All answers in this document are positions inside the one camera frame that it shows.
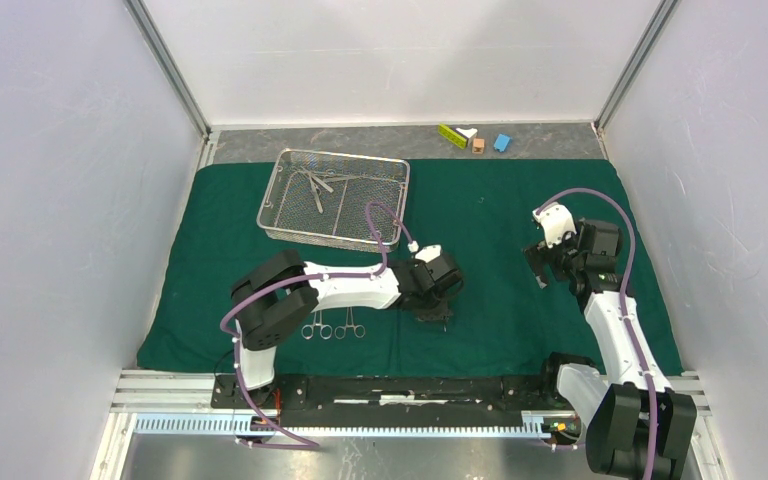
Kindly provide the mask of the green surgical cloth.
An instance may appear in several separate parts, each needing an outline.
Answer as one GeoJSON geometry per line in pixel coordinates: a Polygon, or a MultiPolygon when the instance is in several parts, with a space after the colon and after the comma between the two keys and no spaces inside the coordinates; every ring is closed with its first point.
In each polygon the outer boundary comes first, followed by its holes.
{"type": "MultiPolygon", "coordinates": [[[[284,248],[256,223],[271,171],[266,163],[239,163],[196,174],[138,367],[231,370],[231,340],[219,327],[232,305],[231,286],[284,248]]],[[[615,224],[629,205],[605,160],[413,161],[405,223],[421,244],[451,253],[465,276],[450,321],[360,308],[353,317],[366,329],[362,338],[294,333],[277,350],[276,371],[485,377],[536,374],[553,352],[598,360],[596,339],[567,285],[540,288],[522,253],[542,239],[533,209],[558,192],[578,218],[615,224]]]]}

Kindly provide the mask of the blue small block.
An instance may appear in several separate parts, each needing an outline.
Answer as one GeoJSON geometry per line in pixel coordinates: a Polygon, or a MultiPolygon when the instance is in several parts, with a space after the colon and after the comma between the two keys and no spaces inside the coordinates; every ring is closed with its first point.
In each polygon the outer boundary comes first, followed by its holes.
{"type": "Polygon", "coordinates": [[[498,134],[494,143],[493,149],[498,153],[504,153],[508,150],[512,138],[506,134],[498,134]]]}

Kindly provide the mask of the brown wooden cube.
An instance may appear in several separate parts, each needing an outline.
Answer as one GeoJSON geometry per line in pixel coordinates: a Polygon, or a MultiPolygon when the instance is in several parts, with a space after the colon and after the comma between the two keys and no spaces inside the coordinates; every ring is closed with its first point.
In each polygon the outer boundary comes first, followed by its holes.
{"type": "Polygon", "coordinates": [[[473,154],[481,155],[485,152],[485,140],[475,137],[470,142],[471,151],[473,154]]]}

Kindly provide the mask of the metal mesh instrument tray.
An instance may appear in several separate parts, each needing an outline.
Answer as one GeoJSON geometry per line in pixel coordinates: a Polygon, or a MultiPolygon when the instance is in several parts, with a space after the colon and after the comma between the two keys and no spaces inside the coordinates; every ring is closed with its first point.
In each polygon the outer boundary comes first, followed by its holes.
{"type": "Polygon", "coordinates": [[[398,246],[411,167],[402,159],[300,149],[282,150],[272,169],[256,223],[268,237],[300,244],[376,252],[398,246]],[[319,214],[298,172],[352,175],[320,190],[319,214]]]}

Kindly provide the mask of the steel forceps with ring handles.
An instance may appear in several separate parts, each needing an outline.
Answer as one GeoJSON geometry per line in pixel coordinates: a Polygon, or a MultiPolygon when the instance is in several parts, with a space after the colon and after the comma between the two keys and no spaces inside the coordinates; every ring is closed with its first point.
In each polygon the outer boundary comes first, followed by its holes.
{"type": "Polygon", "coordinates": [[[302,326],[301,335],[305,340],[312,340],[315,337],[329,340],[333,337],[334,332],[333,327],[324,321],[324,312],[317,311],[313,313],[312,320],[302,326]]]}

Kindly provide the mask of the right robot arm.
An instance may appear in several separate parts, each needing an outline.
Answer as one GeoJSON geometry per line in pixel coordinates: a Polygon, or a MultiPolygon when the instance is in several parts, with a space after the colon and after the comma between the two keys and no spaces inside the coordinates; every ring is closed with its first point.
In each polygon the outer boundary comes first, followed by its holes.
{"type": "Polygon", "coordinates": [[[543,240],[524,255],[539,287],[569,284],[594,333],[606,373],[582,357],[553,354],[537,382],[551,408],[568,403],[584,426],[592,472],[623,479],[679,479],[697,419],[691,396],[678,392],[653,359],[637,304],[618,272],[622,229],[567,214],[535,219],[543,240]]]}

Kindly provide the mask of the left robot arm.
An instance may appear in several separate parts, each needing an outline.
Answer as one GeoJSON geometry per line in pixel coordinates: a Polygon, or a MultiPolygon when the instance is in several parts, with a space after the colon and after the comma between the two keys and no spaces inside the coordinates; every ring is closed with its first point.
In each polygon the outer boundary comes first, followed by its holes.
{"type": "Polygon", "coordinates": [[[232,342],[235,392],[250,407],[266,405],[274,394],[278,346],[314,313],[398,310],[446,322],[464,284],[454,256],[438,244],[413,244],[407,258],[383,254],[364,266],[328,266],[283,250],[232,286],[231,308],[220,320],[232,342]]]}

